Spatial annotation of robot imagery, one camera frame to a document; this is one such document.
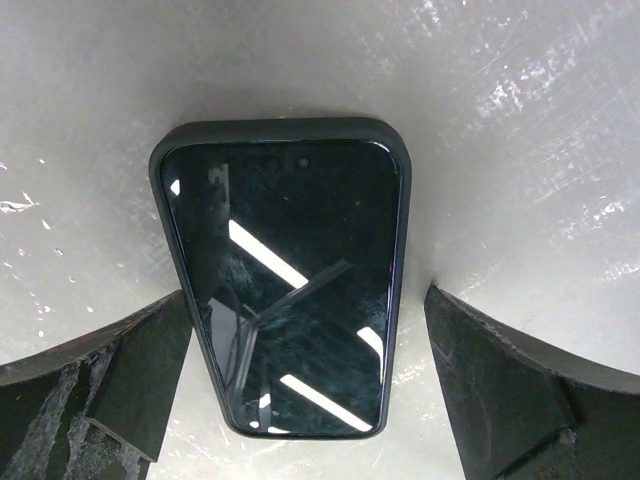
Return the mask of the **black smartphone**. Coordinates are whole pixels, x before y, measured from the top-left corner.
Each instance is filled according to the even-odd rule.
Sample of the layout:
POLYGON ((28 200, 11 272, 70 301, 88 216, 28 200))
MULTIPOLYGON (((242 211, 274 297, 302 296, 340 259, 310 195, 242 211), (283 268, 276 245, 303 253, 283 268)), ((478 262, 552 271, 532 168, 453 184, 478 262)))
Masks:
POLYGON ((254 438, 386 425, 411 162, 368 117, 198 121, 149 180, 222 415, 254 438))

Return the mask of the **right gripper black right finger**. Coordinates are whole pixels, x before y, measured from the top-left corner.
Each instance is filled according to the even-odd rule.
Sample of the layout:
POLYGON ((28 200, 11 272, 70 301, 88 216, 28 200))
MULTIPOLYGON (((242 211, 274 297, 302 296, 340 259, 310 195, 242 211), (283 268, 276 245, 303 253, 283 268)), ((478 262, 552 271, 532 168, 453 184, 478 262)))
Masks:
POLYGON ((638 478, 638 376, 504 325, 435 285, 424 311, 466 478, 638 478))

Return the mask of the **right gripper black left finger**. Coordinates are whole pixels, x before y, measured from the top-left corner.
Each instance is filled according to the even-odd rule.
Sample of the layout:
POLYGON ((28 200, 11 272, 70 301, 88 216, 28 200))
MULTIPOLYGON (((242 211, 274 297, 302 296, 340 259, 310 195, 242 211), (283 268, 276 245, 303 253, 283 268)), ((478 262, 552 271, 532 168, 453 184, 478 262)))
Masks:
POLYGON ((1 367, 4 479, 144 479, 192 333, 181 291, 1 367))

